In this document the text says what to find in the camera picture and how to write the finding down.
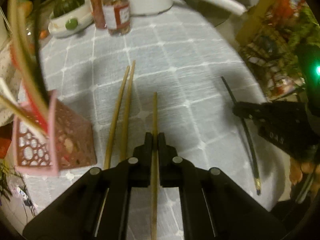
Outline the person's right hand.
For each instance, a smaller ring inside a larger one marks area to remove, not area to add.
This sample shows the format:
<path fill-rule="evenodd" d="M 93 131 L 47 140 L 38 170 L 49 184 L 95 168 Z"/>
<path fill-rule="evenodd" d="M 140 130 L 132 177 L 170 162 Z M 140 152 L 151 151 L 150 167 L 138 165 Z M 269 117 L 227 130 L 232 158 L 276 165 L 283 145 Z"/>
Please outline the person's right hand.
<path fill-rule="evenodd" d="M 315 164 L 314 162 L 300 162 L 290 158 L 290 175 L 289 180 L 292 185 L 296 185 L 300 183 L 303 179 L 304 174 L 315 173 L 316 183 L 319 184 L 319 164 Z"/>

